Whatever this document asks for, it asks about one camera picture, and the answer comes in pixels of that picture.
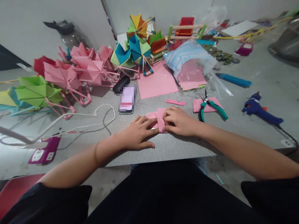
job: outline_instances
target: blue glue gun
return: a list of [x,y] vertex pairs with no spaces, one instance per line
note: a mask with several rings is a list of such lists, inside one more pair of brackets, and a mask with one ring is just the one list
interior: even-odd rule
[[272,114],[265,111],[259,104],[259,101],[261,99],[261,95],[259,92],[253,94],[250,99],[245,103],[244,108],[242,110],[245,114],[256,114],[261,119],[267,121],[270,124],[273,124],[275,126],[279,125],[283,122],[282,118],[277,118],[273,116]]
[[237,78],[235,76],[231,76],[231,75],[228,75],[225,73],[216,73],[216,75],[220,79],[223,79],[225,81],[231,82],[233,84],[236,84],[236,85],[244,87],[244,88],[247,88],[252,85],[252,82],[250,82],[250,81],[240,79],[240,78]]

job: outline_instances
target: black shirt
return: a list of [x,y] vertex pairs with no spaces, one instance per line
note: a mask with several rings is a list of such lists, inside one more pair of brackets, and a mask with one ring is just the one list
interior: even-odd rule
[[4,223],[299,223],[299,178],[241,184],[251,207],[185,160],[140,164],[88,215],[91,186],[35,184]]

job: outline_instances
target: gray table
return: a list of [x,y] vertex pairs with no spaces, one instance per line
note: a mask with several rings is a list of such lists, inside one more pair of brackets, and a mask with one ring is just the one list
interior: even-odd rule
[[[281,33],[284,25],[275,29],[275,33]],[[285,148],[281,143],[287,139],[274,127],[267,124],[257,116],[248,116],[242,114],[244,102],[252,94],[260,91],[262,95],[261,105],[268,107],[268,111],[277,117],[284,119],[282,127],[292,134],[295,138],[299,137],[298,111],[299,111],[299,81],[298,69],[286,65],[273,58],[268,53],[267,47],[279,35],[265,34],[262,41],[254,45],[254,50],[250,56],[241,60],[240,64],[223,66],[221,72],[232,74],[234,76],[252,81],[250,88],[242,88],[234,84],[223,81],[226,87],[234,94],[234,97],[228,97],[224,92],[221,93],[222,99],[219,101],[229,117],[223,121],[217,113],[206,113],[206,122],[219,128],[231,131],[250,139],[259,141],[274,149]],[[238,49],[240,43],[236,40],[220,41],[217,45],[223,51],[233,53]],[[15,76],[33,75],[24,70],[11,70],[0,73],[0,80],[14,79]],[[10,84],[1,84],[1,90],[5,90]],[[115,96],[110,88],[97,87],[92,90],[93,102],[85,108],[75,105],[78,113],[92,114],[99,105],[110,103],[116,110],[119,104],[119,97]],[[0,145],[0,179],[10,178],[16,175],[44,173],[54,167],[56,164],[66,158],[82,151],[87,146],[102,140],[112,133],[124,128],[137,115],[146,115],[154,112],[157,108],[167,108],[170,104],[165,99],[174,99],[185,101],[183,109],[197,118],[193,114],[192,102],[195,99],[195,92],[176,92],[168,95],[158,96],[145,100],[140,100],[139,93],[136,96],[136,107],[132,115],[116,115],[116,119],[106,127],[84,129],[84,134],[66,134],[63,136],[59,145],[59,150],[55,160],[46,166],[28,165],[27,162],[34,149],[19,149]],[[100,110],[97,118],[88,118],[73,116],[70,120],[62,120],[57,123],[46,136],[61,131],[67,131],[73,127],[87,124],[102,123],[112,118],[112,111],[108,107]],[[21,134],[35,136],[38,132],[47,127],[57,116],[55,114],[35,114],[30,117],[22,115],[18,117],[2,117],[0,125],[12,128]],[[210,144],[203,140],[195,138],[185,138],[174,134],[159,134],[151,139],[156,145],[155,149],[145,149],[142,151],[128,151],[116,155],[105,164],[106,166],[119,166],[134,163],[145,163],[154,161],[176,160],[193,157],[214,156],[219,152]]]

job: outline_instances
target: green pliers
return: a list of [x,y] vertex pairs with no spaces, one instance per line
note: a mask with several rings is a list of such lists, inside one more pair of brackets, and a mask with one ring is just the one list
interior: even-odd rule
[[200,94],[200,97],[202,98],[203,102],[200,105],[200,110],[198,113],[198,119],[202,122],[205,122],[205,119],[203,118],[203,111],[206,107],[206,104],[208,104],[209,106],[213,107],[214,109],[216,109],[219,113],[219,115],[222,117],[223,120],[227,120],[228,117],[225,113],[225,111],[218,106],[217,104],[215,104],[213,101],[210,101],[208,98],[208,94],[206,93],[206,89],[205,89],[205,97],[203,97],[203,95],[200,93],[200,91],[198,91],[198,93]]

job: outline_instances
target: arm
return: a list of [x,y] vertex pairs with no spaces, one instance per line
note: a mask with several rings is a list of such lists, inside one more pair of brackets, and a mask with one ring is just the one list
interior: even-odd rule
[[158,129],[147,130],[157,119],[137,116],[124,130],[100,141],[63,161],[38,182],[52,188],[70,188],[82,184],[106,160],[123,149],[140,150],[155,148],[152,142],[143,140],[159,133]]
[[179,107],[165,110],[165,129],[183,136],[196,136],[214,145],[242,169],[259,180],[299,176],[299,164],[272,148],[190,117]]

